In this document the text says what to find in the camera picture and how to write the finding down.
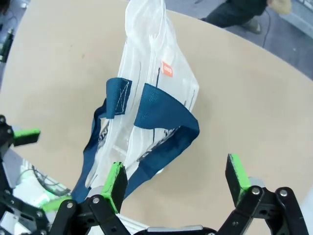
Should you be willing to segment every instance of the screw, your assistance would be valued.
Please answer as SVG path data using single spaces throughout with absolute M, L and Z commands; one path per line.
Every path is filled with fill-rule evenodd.
M 69 202 L 69 203 L 67 204 L 67 208 L 72 208 L 72 207 L 73 207 L 73 203 Z
M 36 214 L 37 214 L 38 217 L 42 217 L 43 216 L 43 213 L 41 211 L 37 211 Z
M 286 197 L 286 196 L 287 196 L 287 191 L 284 190 L 284 189 L 282 189 L 282 190 L 280 190 L 279 194 L 280 194 L 281 196 L 283 196 L 283 197 Z
M 252 193 L 253 193 L 254 195 L 259 195 L 259 194 L 260 194 L 259 188 L 257 188 L 257 187 L 253 188 L 253 189 L 252 189 Z
M 93 202 L 94 204 L 97 204 L 99 201 L 100 201 L 100 199 L 97 198 L 97 197 L 95 197 L 92 202 Z

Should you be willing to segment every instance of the shoe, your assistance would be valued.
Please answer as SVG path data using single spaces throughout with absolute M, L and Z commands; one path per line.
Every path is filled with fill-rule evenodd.
M 260 34 L 262 32 L 261 25 L 254 18 L 249 20 L 247 23 L 242 24 L 241 27 L 255 34 Z

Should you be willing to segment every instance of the table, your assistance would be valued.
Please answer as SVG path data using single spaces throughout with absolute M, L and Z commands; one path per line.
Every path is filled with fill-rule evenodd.
M 33 0 L 9 55 L 0 95 L 8 122 L 38 127 L 39 143 L 16 148 L 73 188 L 94 110 L 115 77 L 125 42 L 120 0 Z M 260 47 L 174 12 L 180 48 L 200 85 L 200 136 L 127 200 L 122 214 L 150 226 L 218 229 L 233 209 L 228 153 L 269 190 L 291 187 L 301 202 L 313 178 L 313 83 Z M 263 234 L 264 223 L 250 234 Z

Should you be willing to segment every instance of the blue strap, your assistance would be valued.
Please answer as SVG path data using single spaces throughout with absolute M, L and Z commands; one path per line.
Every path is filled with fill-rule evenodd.
M 82 173 L 71 194 L 72 198 L 81 203 L 87 197 L 90 188 L 85 187 L 87 176 L 94 163 L 98 148 L 98 139 L 101 130 L 101 118 L 112 119 L 115 115 L 125 114 L 127 101 L 130 95 L 132 81 L 116 77 L 107 81 L 107 98 L 93 115 L 91 136 L 84 149 L 84 163 Z
M 129 179 L 125 197 L 181 154 L 200 132 L 198 121 L 186 107 L 149 84 L 144 86 L 134 125 L 144 129 L 163 128 L 175 131 L 142 158 L 138 169 Z

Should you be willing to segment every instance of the orange label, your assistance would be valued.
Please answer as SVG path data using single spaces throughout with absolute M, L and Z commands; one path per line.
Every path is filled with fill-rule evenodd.
M 173 77 L 173 69 L 171 66 L 162 61 L 162 73 L 169 77 Z

